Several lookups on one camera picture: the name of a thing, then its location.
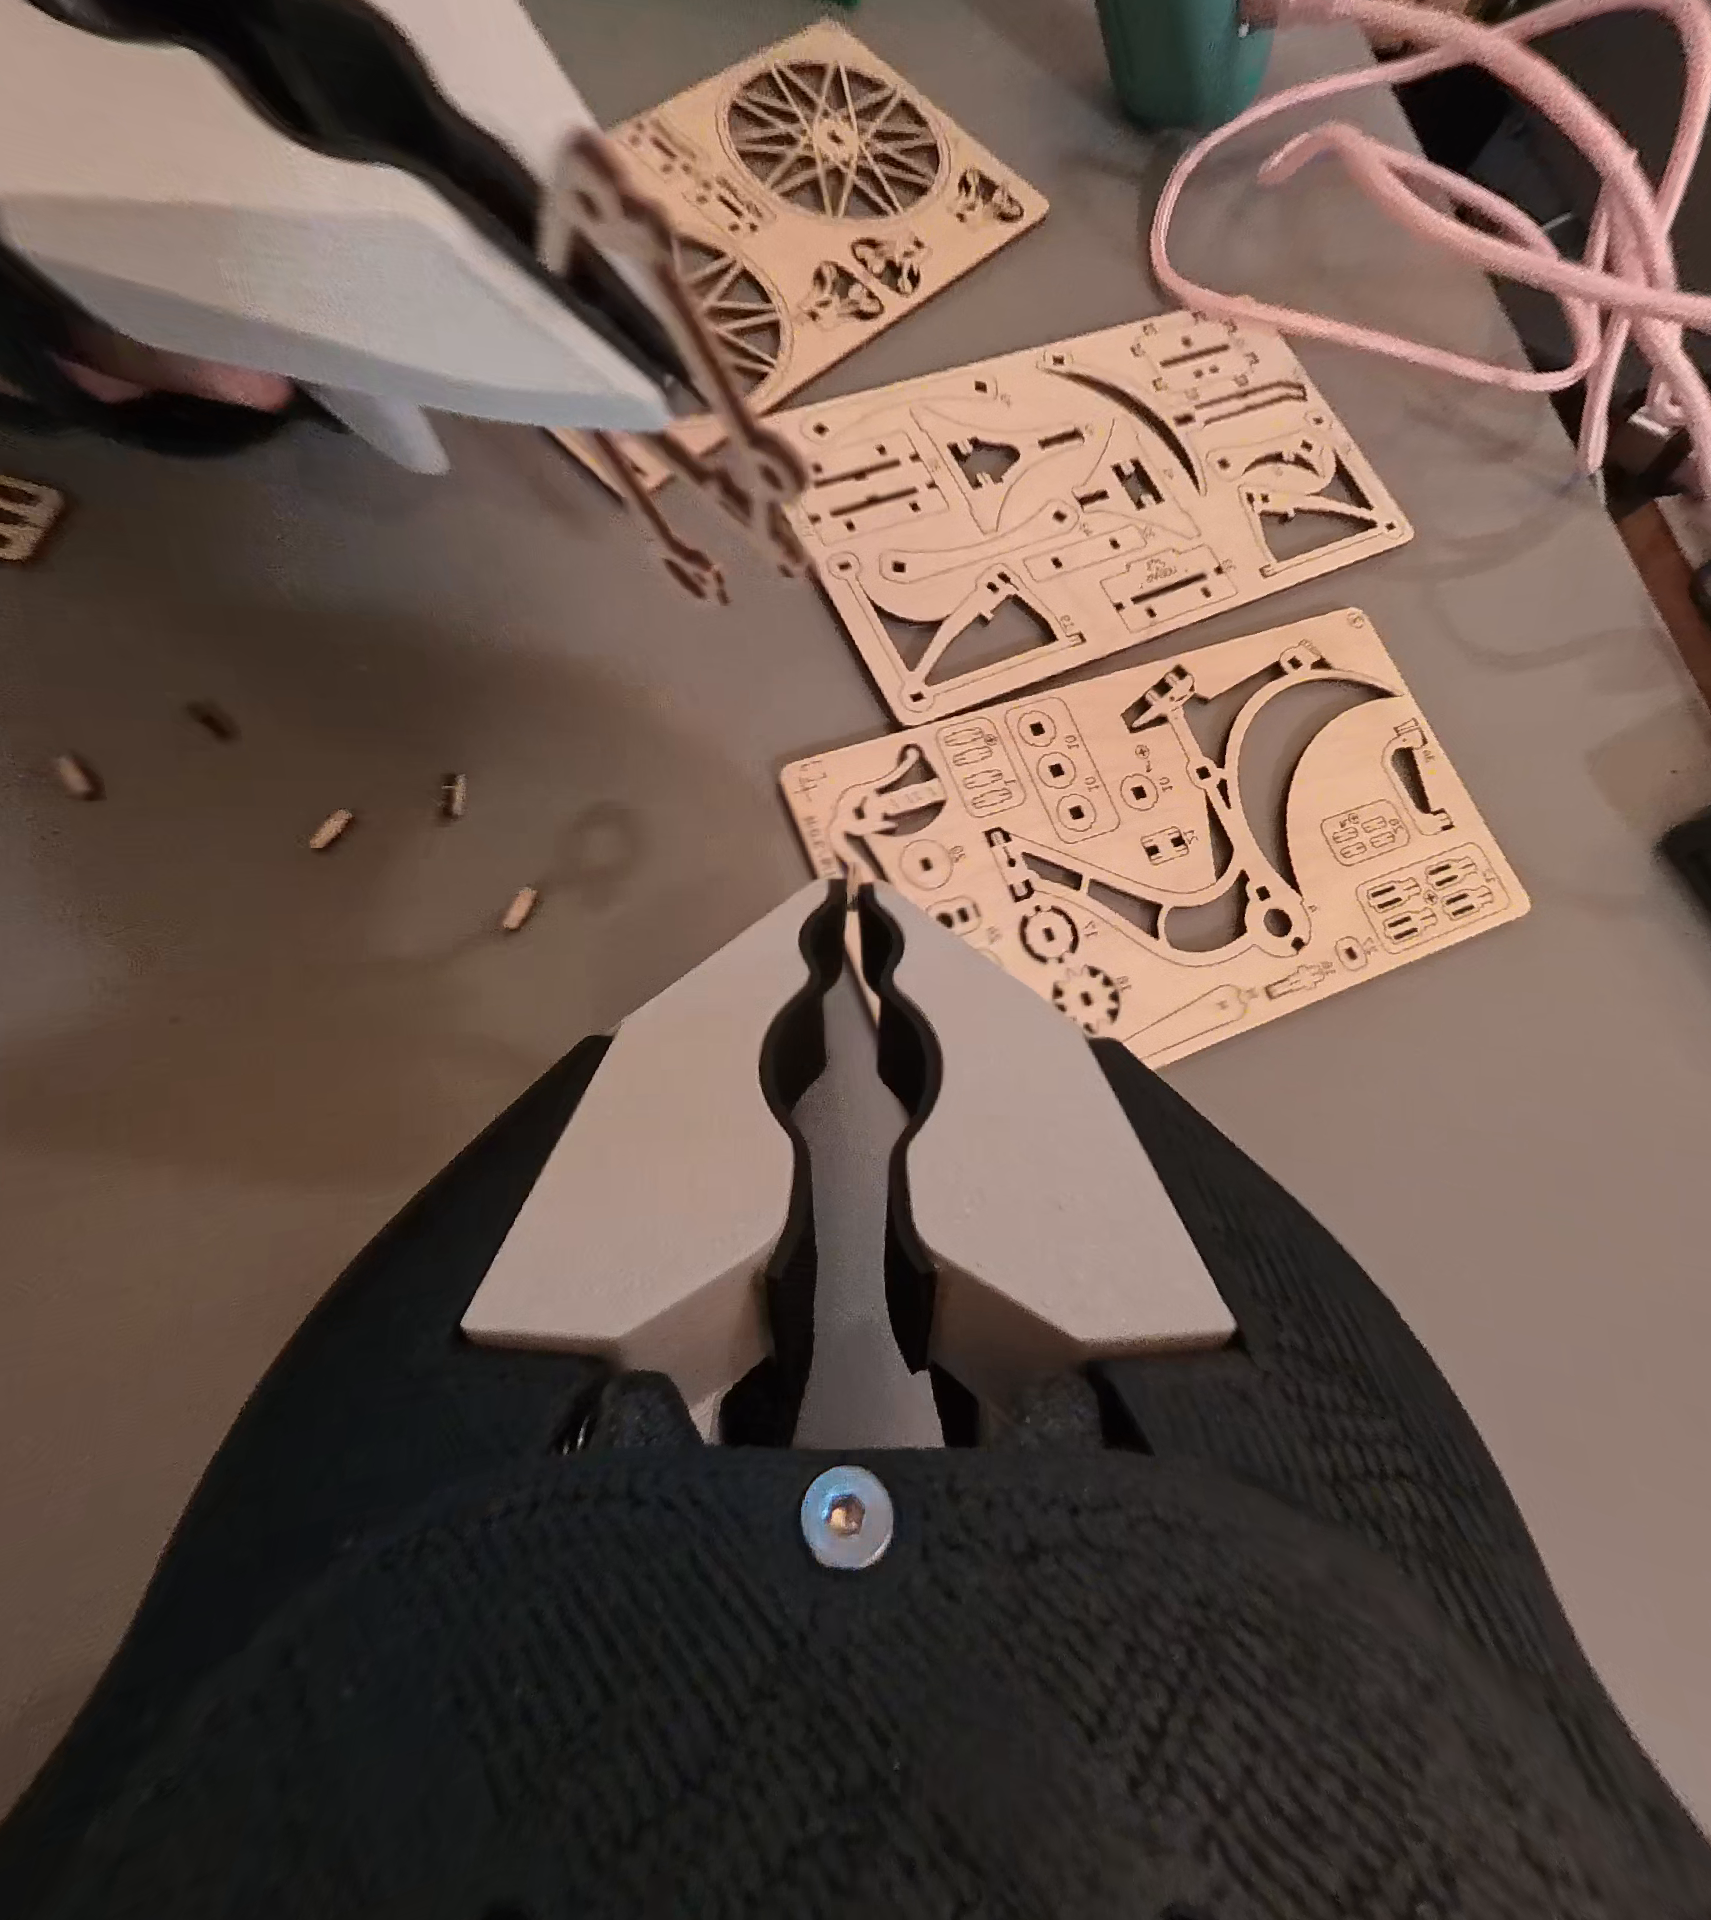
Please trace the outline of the wooden sheet with wheel cutouts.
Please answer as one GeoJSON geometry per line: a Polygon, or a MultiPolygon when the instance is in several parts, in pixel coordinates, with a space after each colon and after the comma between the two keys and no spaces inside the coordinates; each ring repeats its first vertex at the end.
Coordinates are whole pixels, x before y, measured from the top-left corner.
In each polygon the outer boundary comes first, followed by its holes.
{"type": "Polygon", "coordinates": [[[614,138],[672,217],[682,281],[758,414],[1048,211],[832,20],[630,115],[614,138]]]}

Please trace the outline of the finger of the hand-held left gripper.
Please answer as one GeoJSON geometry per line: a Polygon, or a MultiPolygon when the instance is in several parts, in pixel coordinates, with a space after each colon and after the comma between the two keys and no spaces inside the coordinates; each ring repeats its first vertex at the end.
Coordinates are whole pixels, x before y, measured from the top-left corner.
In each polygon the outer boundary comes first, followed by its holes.
{"type": "Polygon", "coordinates": [[[670,334],[622,269],[586,246],[562,273],[542,262],[556,166],[600,124],[528,6],[100,2],[92,30],[192,52],[296,144],[430,188],[576,323],[652,382],[682,382],[670,334]]]}
{"type": "Polygon", "coordinates": [[[310,151],[196,54],[94,31],[92,3],[0,3],[0,230],[110,332],[280,374],[420,471],[428,414],[676,416],[430,188],[310,151]]]}

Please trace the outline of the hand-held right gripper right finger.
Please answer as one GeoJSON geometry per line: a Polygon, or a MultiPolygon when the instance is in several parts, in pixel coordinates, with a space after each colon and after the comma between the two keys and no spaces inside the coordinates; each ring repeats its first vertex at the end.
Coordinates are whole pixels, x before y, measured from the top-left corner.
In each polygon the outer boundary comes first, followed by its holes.
{"type": "Polygon", "coordinates": [[[940,927],[860,887],[890,1150],[888,1317],[942,1424],[1114,1359],[1226,1347],[1238,1328],[1106,1072],[1114,1048],[940,927]]]}

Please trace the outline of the person's left hand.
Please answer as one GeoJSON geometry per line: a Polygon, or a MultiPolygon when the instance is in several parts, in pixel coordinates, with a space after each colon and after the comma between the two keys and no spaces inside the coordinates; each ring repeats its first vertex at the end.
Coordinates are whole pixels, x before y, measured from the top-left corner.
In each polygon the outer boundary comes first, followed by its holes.
{"type": "Polygon", "coordinates": [[[96,341],[96,348],[92,355],[70,354],[58,363],[74,383],[108,403],[182,397],[274,416],[296,397],[294,383],[280,374],[120,339],[96,341]]]}

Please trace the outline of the wooden bicycle frame part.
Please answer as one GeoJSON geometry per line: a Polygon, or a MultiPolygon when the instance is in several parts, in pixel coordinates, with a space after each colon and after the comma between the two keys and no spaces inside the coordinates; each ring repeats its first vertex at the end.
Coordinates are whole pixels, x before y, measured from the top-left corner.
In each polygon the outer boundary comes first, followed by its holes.
{"type": "Polygon", "coordinates": [[[810,571],[790,507],[806,470],[732,383],[718,338],[684,284],[676,228],[636,183],[614,141],[570,131],[542,190],[538,255],[560,291],[614,329],[664,400],[698,401],[710,442],[690,450],[668,428],[652,431],[680,485],[732,524],[784,578],[810,571]]]}

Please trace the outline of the wooden sheet with crescent cutouts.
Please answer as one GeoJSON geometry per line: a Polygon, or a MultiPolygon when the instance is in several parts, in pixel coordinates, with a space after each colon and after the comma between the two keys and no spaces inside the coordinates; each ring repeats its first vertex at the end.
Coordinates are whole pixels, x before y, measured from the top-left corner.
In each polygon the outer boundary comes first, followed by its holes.
{"type": "Polygon", "coordinates": [[[792,521],[902,726],[1392,553],[1408,510],[1266,327],[1188,311],[772,417],[792,521]]]}

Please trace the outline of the wooden sheet with frame cutout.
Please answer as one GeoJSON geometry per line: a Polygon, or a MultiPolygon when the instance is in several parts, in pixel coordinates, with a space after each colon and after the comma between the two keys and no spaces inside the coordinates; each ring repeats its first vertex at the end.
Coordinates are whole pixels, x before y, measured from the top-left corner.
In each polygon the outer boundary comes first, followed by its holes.
{"type": "Polygon", "coordinates": [[[1154,1068],[1532,899],[1360,607],[800,758],[816,870],[888,881],[1154,1068]]]}

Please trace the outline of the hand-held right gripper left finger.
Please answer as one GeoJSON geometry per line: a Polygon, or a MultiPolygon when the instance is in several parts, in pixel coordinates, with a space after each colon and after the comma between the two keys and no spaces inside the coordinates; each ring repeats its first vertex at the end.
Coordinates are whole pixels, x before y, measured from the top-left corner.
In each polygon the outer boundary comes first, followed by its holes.
{"type": "Polygon", "coordinates": [[[820,1256],[796,1108],[846,917],[846,884],[814,880],[620,1022],[464,1311],[472,1341],[658,1374],[722,1424],[798,1420],[820,1256]]]}

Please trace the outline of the teal green container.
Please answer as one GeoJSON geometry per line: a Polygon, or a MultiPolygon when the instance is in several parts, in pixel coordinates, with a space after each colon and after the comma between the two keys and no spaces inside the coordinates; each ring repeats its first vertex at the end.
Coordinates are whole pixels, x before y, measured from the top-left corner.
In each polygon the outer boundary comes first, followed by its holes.
{"type": "Polygon", "coordinates": [[[1096,2],[1112,92],[1146,131],[1214,131],[1268,74],[1276,2],[1096,2]]]}

